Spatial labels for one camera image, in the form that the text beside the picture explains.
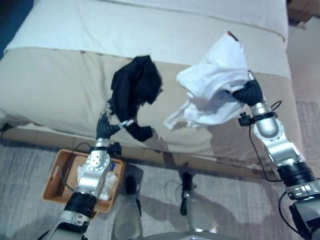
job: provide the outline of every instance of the black cloth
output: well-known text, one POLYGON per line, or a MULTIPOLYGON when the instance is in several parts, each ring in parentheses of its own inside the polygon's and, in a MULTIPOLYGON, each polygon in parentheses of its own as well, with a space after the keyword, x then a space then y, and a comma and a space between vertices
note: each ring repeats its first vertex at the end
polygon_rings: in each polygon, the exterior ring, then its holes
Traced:
MULTIPOLYGON (((150 56, 137 56, 118 70, 112 79, 112 111, 122 122, 136 118, 138 108, 145 102, 152 104, 159 93, 161 78, 150 56)), ((136 122, 126 130, 140 142, 152 137, 150 126, 136 122)))

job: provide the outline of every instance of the gray rug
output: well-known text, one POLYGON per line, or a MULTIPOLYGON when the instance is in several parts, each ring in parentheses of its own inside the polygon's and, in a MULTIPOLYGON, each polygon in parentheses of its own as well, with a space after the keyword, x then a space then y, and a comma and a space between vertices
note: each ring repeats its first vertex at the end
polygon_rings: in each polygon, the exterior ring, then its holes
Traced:
MULTIPOLYGON (((57 151, 7 140, 0 144, 0 240, 34 240, 55 222, 64 206, 42 201, 41 194, 57 151)), ((186 219, 179 214, 178 172, 139 164, 127 170, 137 167, 143 171, 140 201, 144 236, 185 231, 186 219)), ((195 175, 194 183, 197 195, 211 208, 220 233, 240 240, 300 239, 279 216, 281 183, 201 173, 195 175)), ((119 194, 112 210, 91 222, 86 234, 89 240, 110 239, 121 203, 119 194)))

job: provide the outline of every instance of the black cable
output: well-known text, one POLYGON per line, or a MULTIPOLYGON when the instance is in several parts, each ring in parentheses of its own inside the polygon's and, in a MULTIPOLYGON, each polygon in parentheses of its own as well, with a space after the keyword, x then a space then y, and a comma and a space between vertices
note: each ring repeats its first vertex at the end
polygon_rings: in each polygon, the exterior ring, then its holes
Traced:
POLYGON ((251 137, 251 124, 249 125, 249 138, 250 138, 250 142, 251 142, 251 144, 252 144, 252 147, 253 147, 253 149, 254 149, 254 151, 255 151, 256 157, 258 158, 259 163, 260 163, 260 165, 261 165, 264 178, 265 178, 268 182, 271 182, 271 183, 282 182, 281 179, 275 179, 275 180, 273 180, 273 179, 268 178, 267 173, 266 173, 266 170, 265 170, 265 167, 264 167, 264 165, 262 164, 261 158, 260 158, 260 156, 259 156, 259 154, 258 154, 258 150, 257 150, 257 148, 256 148, 256 146, 255 146, 255 144, 254 144, 254 141, 252 140, 252 137, 251 137))
POLYGON ((291 228, 294 232, 296 232, 297 234, 300 235, 300 233, 293 226, 290 225, 290 223, 286 220, 285 216, 282 213, 281 202, 282 202, 282 199, 284 198, 285 195, 286 195, 286 192, 282 193, 282 195, 281 195, 281 197, 279 198, 279 201, 278 201, 278 210, 279 210, 280 216, 281 216, 282 220, 285 222, 285 224, 288 225, 289 228, 291 228))
POLYGON ((73 148, 73 150, 69 153, 68 158, 66 160, 66 164, 65 164, 65 166, 62 167, 61 174, 60 174, 63 185, 65 185, 72 192, 74 191, 74 189, 72 187, 70 187, 69 184, 67 184, 67 182, 65 180, 65 170, 64 169, 70 163, 70 160, 71 160, 70 157, 74 154, 74 151, 76 151, 81 145, 87 145, 89 148, 91 148, 91 145, 87 142, 81 142, 75 148, 73 148))
POLYGON ((278 107, 280 107, 280 105, 282 104, 282 101, 276 101, 274 104, 271 105, 271 111, 273 112, 274 110, 276 110, 278 107))

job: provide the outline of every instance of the robotic arm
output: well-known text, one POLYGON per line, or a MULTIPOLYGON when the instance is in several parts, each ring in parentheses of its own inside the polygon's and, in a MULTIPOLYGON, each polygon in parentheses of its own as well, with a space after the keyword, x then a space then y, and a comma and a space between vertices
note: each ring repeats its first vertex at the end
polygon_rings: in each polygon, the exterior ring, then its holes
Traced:
POLYGON ((118 125, 110 125, 110 105, 107 102, 100 113, 96 127, 96 143, 86 159, 86 169, 76 189, 53 228, 38 240, 87 240, 87 231, 97 199, 105 185, 108 171, 111 170, 110 137, 120 129, 129 126, 133 120, 118 125))
POLYGON ((294 204, 289 207, 300 236, 305 240, 320 239, 320 180, 315 178, 304 156, 290 142, 284 126, 264 101, 260 86, 252 72, 243 89, 233 96, 250 106, 252 118, 241 114, 241 126, 253 126, 255 136, 264 144, 265 151, 283 180, 285 192, 294 204))

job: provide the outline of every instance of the white cloth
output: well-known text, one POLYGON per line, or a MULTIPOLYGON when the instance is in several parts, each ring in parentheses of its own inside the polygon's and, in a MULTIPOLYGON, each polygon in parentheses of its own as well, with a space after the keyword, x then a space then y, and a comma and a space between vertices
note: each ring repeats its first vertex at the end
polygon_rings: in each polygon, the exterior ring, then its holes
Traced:
POLYGON ((243 111, 244 104, 230 93, 248 81, 247 61, 240 42, 228 33, 200 63, 183 70, 176 79, 188 90, 188 100, 164 121, 169 129, 178 122, 186 122, 191 128, 223 124, 243 111))
POLYGON ((265 7, 270 1, 155 0, 145 1, 151 7, 141 7, 115 1, 40 0, 5 51, 44 48, 124 58, 150 55, 153 61, 192 65, 221 34, 231 31, 246 49, 250 70, 290 79, 286 36, 277 30, 279 24, 288 25, 280 21, 286 19, 286 12, 279 11, 283 1, 272 0, 265 7), (261 9, 255 12, 256 3, 261 9))

